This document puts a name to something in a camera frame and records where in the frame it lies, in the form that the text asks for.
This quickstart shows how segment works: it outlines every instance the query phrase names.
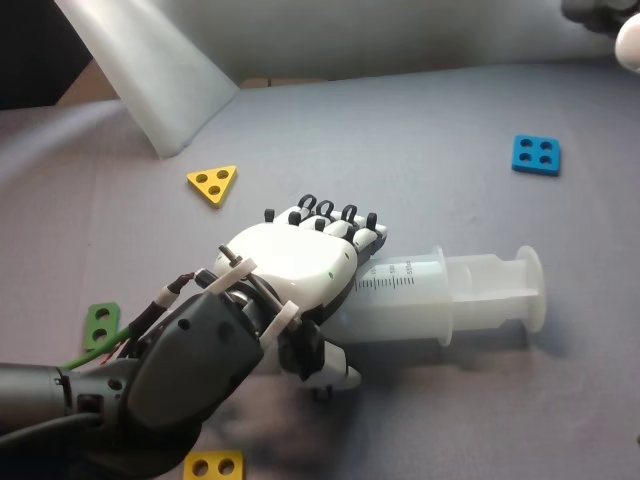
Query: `blue block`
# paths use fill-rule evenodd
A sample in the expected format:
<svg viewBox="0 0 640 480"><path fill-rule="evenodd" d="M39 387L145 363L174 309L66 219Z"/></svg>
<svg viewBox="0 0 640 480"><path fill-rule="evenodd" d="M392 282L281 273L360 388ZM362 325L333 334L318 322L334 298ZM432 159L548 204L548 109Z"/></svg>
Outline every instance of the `blue block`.
<svg viewBox="0 0 640 480"><path fill-rule="evenodd" d="M560 175L560 142L555 138L516 135L511 168L538 175Z"/></svg>

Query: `syringe barrel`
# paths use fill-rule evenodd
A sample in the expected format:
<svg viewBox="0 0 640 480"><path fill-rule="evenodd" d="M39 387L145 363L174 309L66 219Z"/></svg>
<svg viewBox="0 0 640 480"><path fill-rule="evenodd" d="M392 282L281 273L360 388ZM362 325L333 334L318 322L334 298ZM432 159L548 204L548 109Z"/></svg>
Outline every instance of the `syringe barrel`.
<svg viewBox="0 0 640 480"><path fill-rule="evenodd" d="M433 254L371 260L344 305L322 327L336 342L437 338L455 330L497 328L523 319L542 327L546 312L542 267L531 247L512 261L495 255Z"/></svg>

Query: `gray tablecloth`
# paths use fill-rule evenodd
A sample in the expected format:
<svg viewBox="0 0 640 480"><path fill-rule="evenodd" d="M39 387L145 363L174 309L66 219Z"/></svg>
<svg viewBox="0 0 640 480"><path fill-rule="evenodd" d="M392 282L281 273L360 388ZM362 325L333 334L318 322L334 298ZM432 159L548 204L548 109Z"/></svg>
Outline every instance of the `gray tablecloth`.
<svg viewBox="0 0 640 480"><path fill-rule="evenodd" d="M559 139L562 175L511 171L516 134ZM533 246L547 325L349 348L364 385L330 405L256 376L198 449L242 449L251 480L635 480L639 152L640 78L605 66L242 91L168 160L119 102L0 113L0 361L77 356L88 305L126 323L264 208L314 193L376 211L381 255ZM216 211L185 175L226 165Z"/></svg>

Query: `green block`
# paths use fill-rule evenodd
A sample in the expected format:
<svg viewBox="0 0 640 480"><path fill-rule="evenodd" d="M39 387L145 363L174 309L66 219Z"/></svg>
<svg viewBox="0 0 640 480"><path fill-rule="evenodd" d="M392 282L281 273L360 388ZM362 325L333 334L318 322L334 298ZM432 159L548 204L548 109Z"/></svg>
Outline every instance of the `green block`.
<svg viewBox="0 0 640 480"><path fill-rule="evenodd" d="M113 302L91 305L85 323L86 330L82 346L89 352L118 333L120 307Z"/></svg>

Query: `round hole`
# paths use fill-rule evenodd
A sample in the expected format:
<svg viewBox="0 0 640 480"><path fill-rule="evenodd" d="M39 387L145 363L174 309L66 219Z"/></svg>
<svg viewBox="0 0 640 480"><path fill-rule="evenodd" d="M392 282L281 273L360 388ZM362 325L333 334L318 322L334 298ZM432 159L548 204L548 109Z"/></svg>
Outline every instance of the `round hole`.
<svg viewBox="0 0 640 480"><path fill-rule="evenodd" d="M108 319L109 319L109 310L107 310L106 308L98 309L98 311L96 312L96 320L102 321L102 320L108 320Z"/></svg>
<svg viewBox="0 0 640 480"><path fill-rule="evenodd" d="M117 380L115 378L110 379L107 382L107 385L109 385L109 388L111 390L121 390L122 389L122 382L120 382L120 380Z"/></svg>
<svg viewBox="0 0 640 480"><path fill-rule="evenodd" d="M104 339L107 338L107 331L104 328L99 328L95 332L93 332L93 341L102 343Z"/></svg>
<svg viewBox="0 0 640 480"><path fill-rule="evenodd" d="M229 325L227 322L224 322L222 325L218 327L218 338L222 343L229 344L233 343L235 339L235 331L233 327Z"/></svg>
<svg viewBox="0 0 640 480"><path fill-rule="evenodd" d="M204 460L198 460L193 464L193 474L196 477L204 477L209 471L209 464Z"/></svg>
<svg viewBox="0 0 640 480"><path fill-rule="evenodd" d="M231 475L234 467L233 460L225 458L218 464L218 472L220 472L220 475Z"/></svg>

